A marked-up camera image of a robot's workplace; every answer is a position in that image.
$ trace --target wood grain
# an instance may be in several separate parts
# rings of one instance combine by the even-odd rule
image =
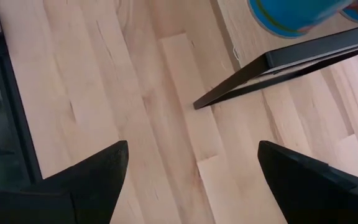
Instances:
[[[239,0],[0,0],[0,16],[44,177],[129,141],[112,223],[285,223],[261,140],[358,175],[358,57],[191,106],[238,69],[228,41],[244,65],[356,26],[341,17],[288,40]]]

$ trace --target light wood flooring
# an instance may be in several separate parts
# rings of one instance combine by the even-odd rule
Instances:
[[[358,57],[192,108],[239,67],[215,14],[208,0],[0,0],[44,177],[126,139],[112,223],[229,224],[285,223],[260,140],[358,175]]]

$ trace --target green rim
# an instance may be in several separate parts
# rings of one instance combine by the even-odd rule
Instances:
[[[264,9],[262,3],[260,2],[260,0],[256,0],[256,4],[258,5],[259,10],[261,11],[261,13],[267,18],[267,20],[269,20],[269,22],[271,22],[273,24],[273,26],[284,30],[286,32],[291,32],[291,33],[295,33],[295,34],[303,34],[302,32],[299,32],[297,30],[293,30],[293,29],[289,29],[283,25],[281,25],[279,22],[277,22],[272,16],[270,16],[268,14],[268,12]]]

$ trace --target wooden floor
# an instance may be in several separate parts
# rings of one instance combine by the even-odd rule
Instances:
[[[227,224],[285,223],[257,160],[260,140],[358,175],[358,57],[192,108],[238,67],[215,7],[0,0],[44,177],[126,139],[112,223]]]

